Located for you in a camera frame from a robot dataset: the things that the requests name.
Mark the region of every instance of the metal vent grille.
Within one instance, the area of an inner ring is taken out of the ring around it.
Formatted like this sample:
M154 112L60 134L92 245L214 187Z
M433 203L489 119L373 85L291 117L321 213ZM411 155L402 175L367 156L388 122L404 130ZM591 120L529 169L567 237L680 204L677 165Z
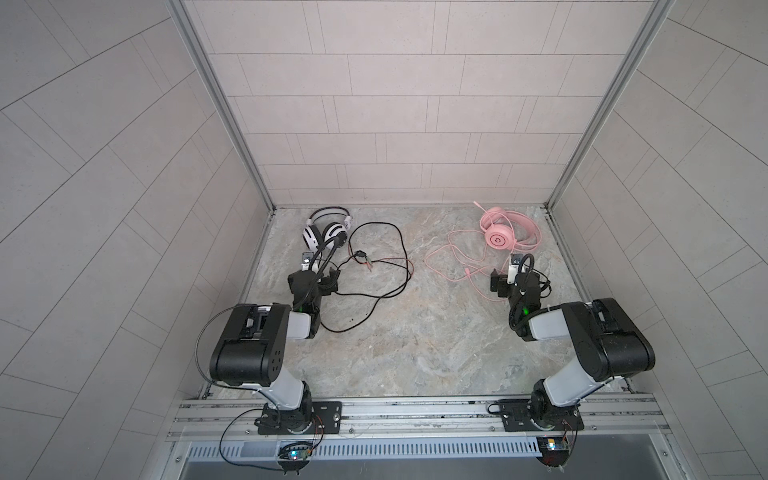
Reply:
M222 451L238 462L274 461L286 442L258 440L224 442ZM465 437L449 439L326 439L312 460L373 460L396 458L540 457L535 437ZM192 442L190 462L221 461L218 442Z

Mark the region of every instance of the black bracket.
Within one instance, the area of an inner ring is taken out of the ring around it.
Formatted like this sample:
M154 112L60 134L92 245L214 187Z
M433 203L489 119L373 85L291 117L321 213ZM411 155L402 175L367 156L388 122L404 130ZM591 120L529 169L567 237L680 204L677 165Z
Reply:
M312 422L306 433L312 434L315 432L315 427L323 429L326 435L333 435L339 433L341 429L341 402L312 402ZM285 416L285 412L281 412L281 418ZM320 417L322 425L318 425L316 416ZM281 425L280 428L275 429L268 425L277 424L277 411L271 409L266 403L261 411L262 425L259 425L259 435L294 435L295 432L291 432L287 426Z
M501 416L505 432L546 431L536 426L531 420L531 411L528 407L528 402L527 399L499 400L494 404L494 406L498 407L498 410L491 411L491 413ZM563 409L562 419L565 420L570 427L563 423L562 429L556 427L554 430L584 430L584 422L581 421L581 417L578 415L576 407Z

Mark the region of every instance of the headphone ear cup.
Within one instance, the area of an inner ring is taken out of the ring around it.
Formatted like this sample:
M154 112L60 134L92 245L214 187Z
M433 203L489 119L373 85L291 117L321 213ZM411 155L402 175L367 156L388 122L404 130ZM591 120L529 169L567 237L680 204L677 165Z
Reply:
M493 207L486 210L485 215L480 219L480 230L486 231L494 222L504 220L507 212L501 207Z
M515 247L515 231L509 225L494 223L485 230L485 242L496 250L512 250Z
M328 240L334 238L341 232L346 232L346 228L344 228L341 223L328 223L328 226L323 229L323 243L328 243Z
M304 243L306 247L310 249L312 253L315 253L320 247L320 230L314 225L307 225L302 232Z

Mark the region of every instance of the wall tile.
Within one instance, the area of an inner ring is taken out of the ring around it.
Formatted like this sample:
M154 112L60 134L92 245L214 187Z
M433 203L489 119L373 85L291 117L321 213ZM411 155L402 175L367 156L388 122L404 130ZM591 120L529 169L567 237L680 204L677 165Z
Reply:
M70 174L85 163L23 100L10 104L2 113Z
M213 243L214 238L197 217L187 217L133 310L169 331Z
M291 165L294 163L285 134L245 134L245 141L257 165Z
M243 162L232 150L200 194L200 205L221 226L245 182L250 181Z
M440 187L495 187L501 165L490 164L434 164L432 165L433 188Z
M240 56L234 54L208 55L225 95L252 95Z
M768 475L765 445L760 444L762 432L768 429L768 419L764 415L749 414L749 412L760 412L762 399L768 395L766 373L755 373L711 386L710 392L717 401L717 405L723 410L728 422L733 426L746 452L750 454L757 470L763 477Z
M232 209L219 230L219 234L208 256L200 268L200 275L210 283L213 288L221 291L227 272L232 264L232 259L237 253L240 241L243 239L247 225L237 212Z
M128 312L122 327L158 348L163 346L165 337L168 335L168 332L133 311Z
M327 53L431 53L432 2L319 2Z
M171 242L211 176L200 152L188 141L134 209Z
M253 95L351 95L346 55L239 55Z
M558 94L602 97L622 58L623 55L574 55Z
M691 23L694 30L763 63L768 62L765 23L762 22L768 15L768 5L760 0L713 0L705 5Z
M574 2L555 52L623 55L649 7L648 2Z
M48 0L28 0L27 5L35 11L35 15L75 64L79 65L91 58Z
M109 146L149 187L204 122L192 89L182 82L131 122Z
M146 435L157 435L163 423L163 416L154 413L146 413L141 410L131 409L128 411L123 421L123 430L131 432L144 433Z
M541 53L554 2L451 4L445 53Z
M171 85L184 80L195 69L187 47L170 18L141 33Z
M616 112L673 167L710 124L645 75L635 73Z
M587 245L614 298L630 318L639 316L654 305L654 299L650 297L607 225L600 227Z
M467 55L461 93L557 95L571 60L567 55Z
M726 47L723 53L720 54L720 57L717 57L717 60L707 74L704 75L704 78L701 79L699 84L688 95L688 98L685 99L685 104L694 110L699 108L704 98L710 94L715 85L717 85L717 82L720 81L725 72L728 71L740 55L738 51Z
M712 300L764 369L768 366L768 353L762 347L762 339L766 335L766 323L763 321L766 308L763 286L766 281L768 266L759 263L710 292Z
M27 478L56 431L60 419L47 415L0 408L0 465L3 477Z
M158 261L157 252L120 225L6 372L79 391Z
M461 164L468 142L468 134L387 134L387 163Z
M335 102L342 132L394 133L425 129L427 97L336 97Z
M720 412L707 387L675 340L666 322L643 332L656 354L654 374L688 434L696 453L719 452L724 445L738 449L741 444Z
M448 2L435 2L435 18L432 27L432 53L445 53L445 40L448 36L448 13L451 4Z
M78 396L73 392L7 375L0 376L0 389L3 392L0 407L54 417L63 417Z
M514 164L506 187L552 188L560 179L562 165Z
M37 328L143 192L108 149L80 169L0 243L0 318Z
M712 267L712 270L698 277L697 280L699 280L699 284L705 291L711 292L762 261L763 259L754 250L746 246L723 260L722 263Z
M194 2L211 53L312 53L300 2Z
M742 352L703 366L698 369L698 372L699 376L701 376L701 379L704 381L704 384L706 386L712 386L717 383L727 382L728 380L737 379L762 370L760 364L755 360L755 357L753 357L751 353Z
M719 129L761 159L768 159L764 85L768 65L740 56L697 109Z
M558 47L560 41L560 35L563 33L563 27L568 20L568 14L571 13L571 6L573 2L558 2L557 8L554 10L554 16L552 22L547 30L547 39L544 42L544 47L541 49L542 54L554 53L554 50Z
M643 209L607 165L598 170L586 191L622 250L650 225Z
M302 188L292 189L289 192L295 205L363 204L366 201L362 188L344 190Z
M445 188L442 202L444 204L470 204L471 202L488 202L494 204L511 204L518 194L517 188Z
M147 461L155 437L121 430L109 449L96 480L135 480Z
M603 274L594 260L591 260L580 274L591 298L609 298L614 295L611 293L611 288L605 283L605 278L603 278Z
M312 179L314 188L338 188L336 170L326 165L267 165L264 168L273 188L295 188Z
M328 131L320 97L237 97L237 105L243 114L247 130L245 133L301 134Z
M570 182L563 192L562 201L568 207L568 212L581 233L599 216L598 209L578 182Z
M0 369L5 370L31 335L29 330L0 320Z
M205 116L209 117L213 115L216 111L216 106L214 105L214 101L210 98L210 93L205 85L203 85L203 79L200 78L200 72L195 71L194 73L191 73L190 76L187 77L187 83L192 89L194 97L197 99L197 103L200 104L200 108L203 109Z
M666 21L639 69L664 90L684 101L724 49L714 40Z
M156 355L156 346L119 330L29 478L95 477Z
M22 0L3 5L0 18L0 106L4 107L74 67L38 16Z
M122 43L25 101L81 157L93 157L161 95L134 46Z
M627 179L650 147L615 111L608 116L593 146L620 180Z
M750 456L744 451L705 453L699 459L711 475L758 475Z
M160 255L165 253L165 250L168 248L168 242L141 215L136 213L136 210L128 212L123 222L128 228L136 232L139 237L144 239L145 242L149 243L150 247L154 248Z
M657 237L640 252L632 260L632 266L694 366L704 366L745 350L739 336L663 237ZM696 319L695 323L690 321L692 318Z
M366 188L367 204L440 204L442 188Z
M643 233L640 234L640 236L632 243L629 244L629 247L624 249L624 255L627 256L627 258L632 261L633 258L637 256L638 253L643 251L645 247L648 246L648 244L654 240L656 240L656 237L661 235L659 230L656 228L655 225L651 224L643 230Z
M581 232L578 231L576 223L571 218L571 213L565 206L565 202L558 202L553 211L555 221L557 221L565 238L566 248L570 250L576 267L583 270L592 260L592 253L587 248L584 238L581 237Z
M525 131L580 134L598 103L599 97L539 97Z
M516 204L543 204L552 195L551 188L518 188Z
M440 97L437 131L512 133L523 97Z
M707 272L745 244L661 158L637 181L632 195L694 276Z
M464 55L349 56L355 95L458 95L463 68Z
M133 404L135 409L165 416L176 388L187 371L197 334L210 318L213 307L205 295L192 288L179 313L179 321L168 333L163 348L136 396Z
M6 116L0 114L0 239L11 233L70 177Z
M659 310L659 307L654 306L653 308L649 309L647 312L641 314L638 318L633 319L632 322L640 330L645 330L647 328L652 327L653 325L656 325L663 319L664 317L661 315L661 311Z
M216 165L221 165L224 158L232 151L232 141L219 114L215 113L208 118L200 127L199 133L208 151L214 156Z
M374 134L301 134L299 144L308 164L374 164Z
M347 165L351 188L418 188L422 184L421 165Z

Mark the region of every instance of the black cable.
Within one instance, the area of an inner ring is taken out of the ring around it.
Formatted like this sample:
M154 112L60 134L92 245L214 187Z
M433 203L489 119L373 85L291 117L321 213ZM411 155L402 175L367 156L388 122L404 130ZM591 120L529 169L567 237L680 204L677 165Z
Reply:
M281 417L280 417L280 409L278 408L278 406L277 406L277 402L275 402L275 400L274 400L274 399L271 399L271 398L270 398L270 396L269 396L269 395L267 395L267 394L266 394L266 393L265 393L263 390L257 390L257 389L248 389L248 388L245 388L245 387L241 387L241 386L230 386L230 385L223 385L223 384L220 384L220 383L216 383L216 382L214 382L214 381L213 381L213 380L212 380L212 379L211 379L209 376L207 376L207 375L205 374L205 372L203 372L203 369L200 367L200 359L199 359L199 358L197 358L197 351L198 351L198 349L200 348L200 339L201 339L201 338L203 338L203 333L205 333L205 329L206 329L206 328L208 328L208 326L209 326L209 325L210 325L210 324L211 324L211 323L212 323L212 322L213 322L215 319L217 319L219 316L221 316L223 313L229 312L230 310L232 310L232 309L235 309L235 308L237 308L238 306L251 306L251 307L253 307L253 306L258 306L258 305L256 305L255 303L241 303L241 304L239 304L239 305L235 305L235 306L231 306L231 307L229 307L229 308L225 308L224 310L221 310L219 313L217 313L216 315L214 315L213 317L211 317L211 319L210 319L210 320L208 320L208 323L206 323L205 325L203 325L203 328L200 330L200 335L198 335L198 336L197 336L197 341L194 343L194 365L197 367L197 372L198 372L198 373L200 373L200 376L201 376L201 377L203 377L203 380L205 380L206 382L208 382L210 385L215 385L215 386L217 386L217 387L220 387L220 388L222 388L222 389L230 389L230 390L247 390L247 391L249 391L249 392L258 392L258 393L260 393L260 394L261 394L261 395L262 395L264 398L266 398L267 400L269 400L270 402L272 402L272 404L273 404L273 405L275 405L275 410L277 411L277 424L276 424L275 426L269 426L269 425L265 425L265 426L267 426L267 427L270 427L270 428L274 428L274 429L278 429L278 428L280 427L280 424L281 424L281 422L282 422L282 419L281 419ZM254 423L254 425L261 425L261 424L260 424L260 422L255 422L255 423Z
M335 292L335 294L336 294L336 295L340 295L340 296L366 296L366 297L369 297L369 298L375 298L375 299L376 299L376 301L373 303L373 306L371 307L371 310L370 310L370 312L368 312L368 315L366 315L366 317L365 317L364 319L360 320L358 323L355 323L354 325L352 325L352 326L349 326L349 327L347 327L347 328L345 328L345 329L339 329L339 330L336 330L336 329L331 329L331 328L329 328L329 327L328 327L328 326L327 326L325 323L323 323L323 322L321 321L321 322L320 322L320 325L322 325L324 329L328 330L328 331L329 331L329 332L331 332L331 333L344 333L344 332L349 332L351 329L355 329L355 328L357 328L358 326L362 325L362 324L363 324L363 323L364 323L364 322L365 322L367 319L369 319L369 318L371 317L371 315L373 315L373 312L374 312L374 310L376 310L376 306L379 304L379 302L380 302L382 299L385 299L385 298L394 298L394 297L398 296L400 293L402 293L402 292L403 292L403 291L406 289L406 287L408 286L408 282L411 280L411 277L412 277L412 274L411 274L410 270L408 269L408 262L409 262L409 259L408 259L408 251L406 250L406 243L405 243L405 241L403 240L403 237L402 237L402 231L400 231L400 229L399 229L399 228L397 227L397 225L395 225L394 223L390 223L390 222L366 222L366 223L363 223L363 224L359 225L359 226L358 226L358 227L357 227L357 228L356 228L356 229L355 229L355 230L354 230L354 231L353 231L353 232L352 232L352 233L349 235L349 239L347 239L347 241L349 242L349 251L350 251L350 252L356 252L356 251L354 250L353 246L352 246L352 238L354 237L355 233L357 233L357 230L360 230L362 227L364 227L364 226L366 226L366 225L389 225L389 226L391 226L391 227L395 227L395 230L397 230L397 233L398 233L398 235L400 236L400 247L402 248L402 252L403 252L403 258L404 258L404 260L406 261L406 264L405 264L405 266L403 266L403 265L398 265L397 263L389 262L389 261L387 261L387 260L371 260L371 262L370 262L370 263L387 263L387 264L389 264L389 265L394 265L394 266L398 266L398 267L400 267L400 268L403 268L403 269L405 269L405 271L406 271L406 278L405 278L405 280L403 281L403 283L401 283L400 285L398 285L397 287L395 287L393 290L390 290L389 292L387 292L387 293L384 293L383 295L371 295L370 293L340 293L340 292ZM352 256L350 256L348 259L346 259L345 261L343 261L342 263L340 263L340 264L339 264L339 267L343 266L345 263L347 263L347 262L349 262L350 260L353 260L353 259L354 259L354 260L355 260L357 263L359 263L360 265L363 265L363 264L365 263L365 262L361 262L361 261L357 260L357 256L353 254L353 255L352 255Z
M224 456L224 452L221 451L221 443L224 441L224 435L227 434L227 430L229 430L230 427L232 426L232 424L234 424L237 420L239 420L241 416L243 416L243 415L245 415L247 413L253 412L254 410L259 410L259 408L246 410L245 412L240 413L238 416L235 417L235 419L232 422L230 422L229 425L227 425L227 427L224 429L224 431L221 432L221 438L219 438L219 455L221 455L221 458L223 458L223 460L226 463L228 463L230 465L235 465L236 467L254 467L254 468L258 468L259 470L268 470L270 472L282 472L283 471L282 468L269 468L269 467L262 467L261 465L252 465L250 463L235 463L235 462L232 462L227 457L225 457Z

